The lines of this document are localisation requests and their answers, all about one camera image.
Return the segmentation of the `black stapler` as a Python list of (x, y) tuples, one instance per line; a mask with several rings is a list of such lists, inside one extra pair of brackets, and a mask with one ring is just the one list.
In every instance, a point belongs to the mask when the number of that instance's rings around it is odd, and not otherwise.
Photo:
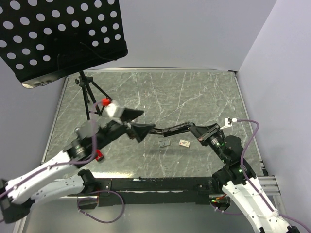
[(168, 127), (165, 129), (153, 128), (149, 131), (149, 134), (161, 135), (163, 137), (173, 136), (181, 133), (186, 133), (190, 131), (190, 127), (195, 126), (193, 122), (185, 122), (173, 127)]

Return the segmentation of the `staple tray with staples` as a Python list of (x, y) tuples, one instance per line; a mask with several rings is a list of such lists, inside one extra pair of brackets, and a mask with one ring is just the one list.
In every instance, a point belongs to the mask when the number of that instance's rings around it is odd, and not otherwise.
[(170, 143), (170, 141), (167, 139), (167, 140), (159, 141), (158, 144), (159, 144), (159, 146), (162, 148), (162, 147), (167, 147), (167, 146), (169, 146), (171, 143)]

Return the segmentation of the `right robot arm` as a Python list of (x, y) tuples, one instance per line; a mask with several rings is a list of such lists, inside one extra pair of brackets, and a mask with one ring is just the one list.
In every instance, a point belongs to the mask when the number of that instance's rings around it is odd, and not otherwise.
[(212, 176), (212, 188), (225, 193), (240, 209), (256, 233), (297, 233), (267, 198), (257, 175), (244, 159), (241, 139), (225, 136), (220, 126), (190, 126), (202, 146), (210, 146), (224, 166)]

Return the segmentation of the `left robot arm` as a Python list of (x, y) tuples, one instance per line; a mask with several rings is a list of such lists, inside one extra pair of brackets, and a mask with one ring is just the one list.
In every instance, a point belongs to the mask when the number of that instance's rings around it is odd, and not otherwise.
[(36, 205), (58, 197), (83, 193), (91, 195), (96, 183), (79, 169), (97, 157), (97, 151), (127, 134), (141, 142), (153, 123), (134, 123), (143, 110), (108, 107), (110, 121), (101, 126), (95, 120), (86, 121), (76, 130), (77, 137), (48, 162), (12, 180), (0, 181), (2, 221), (9, 224), (27, 216)]

